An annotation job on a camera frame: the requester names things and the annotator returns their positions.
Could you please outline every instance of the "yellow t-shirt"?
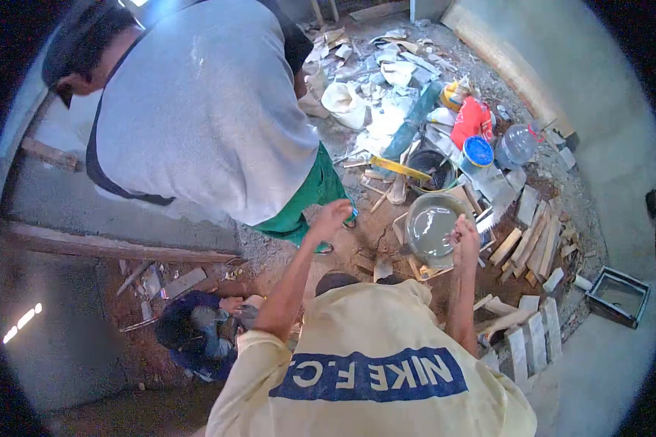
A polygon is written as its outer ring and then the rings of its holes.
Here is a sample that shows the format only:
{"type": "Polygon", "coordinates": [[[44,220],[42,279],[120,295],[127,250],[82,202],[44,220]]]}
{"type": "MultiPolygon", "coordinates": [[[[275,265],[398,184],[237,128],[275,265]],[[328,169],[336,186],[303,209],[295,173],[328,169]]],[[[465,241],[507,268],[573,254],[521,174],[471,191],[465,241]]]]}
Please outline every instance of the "yellow t-shirt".
{"type": "Polygon", "coordinates": [[[427,287],[354,284],[306,308],[294,354],[249,331],[210,436],[533,436],[520,389],[437,328],[427,287]]]}

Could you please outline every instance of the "blue print on shirt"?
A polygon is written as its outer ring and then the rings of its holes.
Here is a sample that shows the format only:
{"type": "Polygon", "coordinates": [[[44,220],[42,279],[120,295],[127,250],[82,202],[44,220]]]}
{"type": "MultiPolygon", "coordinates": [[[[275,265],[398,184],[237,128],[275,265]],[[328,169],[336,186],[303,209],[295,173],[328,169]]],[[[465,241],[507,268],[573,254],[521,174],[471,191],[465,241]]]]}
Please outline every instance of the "blue print on shirt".
{"type": "Polygon", "coordinates": [[[466,391],[464,374],[445,347],[411,348],[390,357],[294,354],[270,397],[302,401],[413,401],[466,391]]]}

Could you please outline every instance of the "red plastic bag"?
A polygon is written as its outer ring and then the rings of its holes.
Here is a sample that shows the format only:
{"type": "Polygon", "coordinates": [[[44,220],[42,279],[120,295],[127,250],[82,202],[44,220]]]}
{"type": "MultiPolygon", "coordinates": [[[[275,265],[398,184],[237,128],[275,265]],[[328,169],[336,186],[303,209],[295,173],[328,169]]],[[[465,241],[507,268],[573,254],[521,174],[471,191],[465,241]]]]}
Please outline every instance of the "red plastic bag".
{"type": "Polygon", "coordinates": [[[467,97],[457,114],[450,138],[457,149],[462,150],[464,141],[475,135],[481,135],[486,138],[486,141],[491,141],[493,138],[491,112],[485,103],[479,103],[473,97],[467,97]]]}

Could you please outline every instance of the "gray t-shirt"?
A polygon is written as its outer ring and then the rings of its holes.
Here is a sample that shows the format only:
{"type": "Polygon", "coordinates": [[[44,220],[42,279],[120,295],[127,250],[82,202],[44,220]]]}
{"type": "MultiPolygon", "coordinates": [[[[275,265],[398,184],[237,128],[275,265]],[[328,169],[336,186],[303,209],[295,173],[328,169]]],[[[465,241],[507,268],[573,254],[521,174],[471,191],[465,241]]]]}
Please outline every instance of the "gray t-shirt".
{"type": "Polygon", "coordinates": [[[318,149],[283,45],[277,18],[256,0],[205,1],[164,18],[105,88],[105,175],[249,225],[277,215],[318,149]]]}

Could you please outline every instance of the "green pants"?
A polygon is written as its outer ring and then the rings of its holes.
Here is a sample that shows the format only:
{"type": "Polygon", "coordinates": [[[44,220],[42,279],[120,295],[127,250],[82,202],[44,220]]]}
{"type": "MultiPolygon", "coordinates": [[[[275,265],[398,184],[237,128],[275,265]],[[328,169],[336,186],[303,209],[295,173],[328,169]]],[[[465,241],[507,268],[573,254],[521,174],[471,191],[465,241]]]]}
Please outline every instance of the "green pants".
{"type": "MultiPolygon", "coordinates": [[[[263,223],[256,224],[253,229],[273,239],[289,240],[299,246],[308,232],[304,209],[313,204],[329,204],[339,198],[349,197],[345,194],[345,188],[338,173],[333,170],[333,160],[323,147],[323,143],[319,143],[316,162],[308,172],[304,184],[298,188],[279,214],[263,223]]],[[[354,210],[348,221],[354,220],[356,215],[357,210],[354,210]]]]}

